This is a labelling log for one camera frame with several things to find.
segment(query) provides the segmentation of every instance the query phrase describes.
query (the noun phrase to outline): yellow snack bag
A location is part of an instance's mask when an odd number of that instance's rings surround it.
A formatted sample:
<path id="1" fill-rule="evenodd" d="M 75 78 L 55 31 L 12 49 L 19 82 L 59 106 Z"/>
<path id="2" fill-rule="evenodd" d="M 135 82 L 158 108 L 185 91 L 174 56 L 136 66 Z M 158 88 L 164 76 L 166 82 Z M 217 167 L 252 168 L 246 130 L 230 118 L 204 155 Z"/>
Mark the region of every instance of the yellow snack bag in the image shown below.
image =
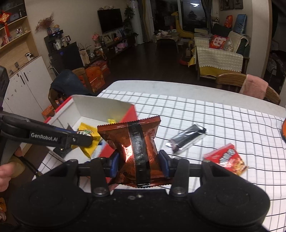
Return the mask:
<path id="1" fill-rule="evenodd" d="M 81 123 L 77 132 L 77 134 L 81 135 L 91 135 L 93 137 L 92 145 L 90 147 L 80 147 L 82 152 L 88 157 L 91 158 L 92 153 L 97 148 L 99 141 L 100 141 L 100 135 L 97 132 L 97 128 L 91 127 L 89 125 L 86 125 L 85 123 Z M 71 148 L 75 149 L 78 146 L 72 145 Z"/>
<path id="2" fill-rule="evenodd" d="M 114 119 L 107 119 L 107 121 L 109 124 L 115 124 L 116 123 L 116 121 Z"/>

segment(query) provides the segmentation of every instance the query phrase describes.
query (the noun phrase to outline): red snack bag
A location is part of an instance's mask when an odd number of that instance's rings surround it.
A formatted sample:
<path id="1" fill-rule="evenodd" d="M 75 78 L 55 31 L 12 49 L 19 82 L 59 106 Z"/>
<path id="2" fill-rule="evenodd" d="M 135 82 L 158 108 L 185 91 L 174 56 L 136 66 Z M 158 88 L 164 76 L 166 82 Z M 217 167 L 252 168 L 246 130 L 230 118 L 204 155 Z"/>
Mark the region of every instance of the red snack bag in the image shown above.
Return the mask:
<path id="1" fill-rule="evenodd" d="M 160 116 L 155 116 L 97 127 L 109 146 L 120 153 L 119 170 L 110 185 L 153 187 L 172 182 L 164 177 L 154 142 L 160 122 Z"/>
<path id="2" fill-rule="evenodd" d="M 210 48 L 220 49 L 226 42 L 227 37 L 222 37 L 219 35 L 214 35 L 210 41 Z"/>
<path id="3" fill-rule="evenodd" d="M 210 160 L 238 176 L 248 168 L 231 143 L 205 154 L 204 159 Z"/>
<path id="4" fill-rule="evenodd" d="M 232 28 L 232 23 L 233 23 L 233 16 L 232 15 L 227 16 L 225 20 L 225 27 Z"/>

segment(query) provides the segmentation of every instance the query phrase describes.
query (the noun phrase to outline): white grid tablecloth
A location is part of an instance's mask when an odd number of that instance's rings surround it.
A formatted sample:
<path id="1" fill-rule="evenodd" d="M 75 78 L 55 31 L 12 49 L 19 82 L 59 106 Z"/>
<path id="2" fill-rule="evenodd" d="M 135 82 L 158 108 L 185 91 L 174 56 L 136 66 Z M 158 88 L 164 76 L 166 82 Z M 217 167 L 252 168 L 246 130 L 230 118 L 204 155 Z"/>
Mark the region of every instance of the white grid tablecloth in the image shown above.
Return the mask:
<path id="1" fill-rule="evenodd" d="M 265 190 L 271 200 L 264 226 L 283 232 L 286 227 L 286 143 L 281 138 L 283 118 L 228 105 L 179 97 L 125 91 L 104 90 L 99 97 L 135 104 L 139 119 L 161 116 L 155 143 L 164 149 L 166 141 L 179 132 L 198 124 L 208 129 L 208 135 L 179 156 L 190 163 L 201 163 L 203 155 L 228 143 L 235 145 L 249 167 L 242 175 Z M 39 170 L 43 173 L 63 160 L 49 153 Z M 190 177 L 189 192 L 200 186 L 198 178 Z M 81 177 L 80 187 L 90 191 L 90 182 Z"/>

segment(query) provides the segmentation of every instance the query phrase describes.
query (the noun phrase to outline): white cabinet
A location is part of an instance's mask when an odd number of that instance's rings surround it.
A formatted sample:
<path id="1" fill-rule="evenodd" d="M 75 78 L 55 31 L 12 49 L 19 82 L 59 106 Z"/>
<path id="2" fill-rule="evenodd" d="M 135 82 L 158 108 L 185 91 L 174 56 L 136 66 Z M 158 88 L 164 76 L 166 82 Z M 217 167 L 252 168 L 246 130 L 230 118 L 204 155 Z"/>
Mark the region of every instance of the white cabinet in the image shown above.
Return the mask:
<path id="1" fill-rule="evenodd" d="M 23 79 L 21 72 L 10 78 L 5 94 L 5 102 L 14 114 L 44 121 L 41 115 L 42 109 Z"/>
<path id="2" fill-rule="evenodd" d="M 3 109 L 37 121 L 44 121 L 43 110 L 49 105 L 51 77 L 40 56 L 10 78 Z"/>
<path id="3" fill-rule="evenodd" d="M 30 91 L 41 109 L 46 109 L 51 103 L 48 99 L 52 79 L 42 57 L 38 57 L 21 70 Z"/>

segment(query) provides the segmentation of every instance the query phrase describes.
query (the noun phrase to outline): black tape strip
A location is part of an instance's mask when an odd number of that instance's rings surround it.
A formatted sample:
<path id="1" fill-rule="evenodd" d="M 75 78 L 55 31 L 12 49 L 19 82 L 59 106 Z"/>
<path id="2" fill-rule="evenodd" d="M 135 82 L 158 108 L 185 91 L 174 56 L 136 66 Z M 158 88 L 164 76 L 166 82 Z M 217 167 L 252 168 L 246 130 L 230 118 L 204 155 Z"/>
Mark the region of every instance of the black tape strip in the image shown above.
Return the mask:
<path id="1" fill-rule="evenodd" d="M 138 187 L 145 186 L 150 183 L 151 173 L 143 130 L 139 123 L 132 122 L 128 125 L 128 132 L 134 156 L 136 184 Z"/>

